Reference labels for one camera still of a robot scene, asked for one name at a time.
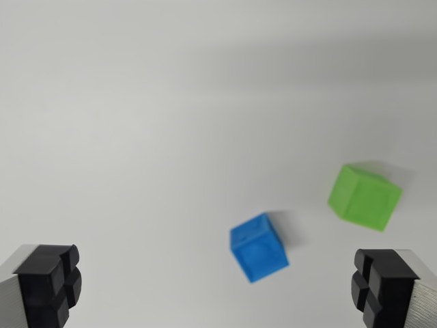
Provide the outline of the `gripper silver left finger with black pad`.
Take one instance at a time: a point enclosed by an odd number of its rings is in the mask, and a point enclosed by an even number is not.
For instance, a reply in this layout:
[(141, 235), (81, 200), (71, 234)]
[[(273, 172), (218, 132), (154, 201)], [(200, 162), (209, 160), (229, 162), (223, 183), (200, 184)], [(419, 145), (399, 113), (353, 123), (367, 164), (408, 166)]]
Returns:
[(64, 327), (79, 300), (76, 245), (21, 245), (1, 264), (1, 326)]

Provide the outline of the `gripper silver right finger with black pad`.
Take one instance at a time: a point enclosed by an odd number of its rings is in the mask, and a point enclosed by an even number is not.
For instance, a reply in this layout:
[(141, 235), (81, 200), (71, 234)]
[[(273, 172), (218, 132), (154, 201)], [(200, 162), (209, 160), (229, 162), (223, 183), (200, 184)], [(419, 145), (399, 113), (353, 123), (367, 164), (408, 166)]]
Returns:
[(351, 279), (366, 327), (436, 327), (436, 274), (409, 249), (358, 249)]

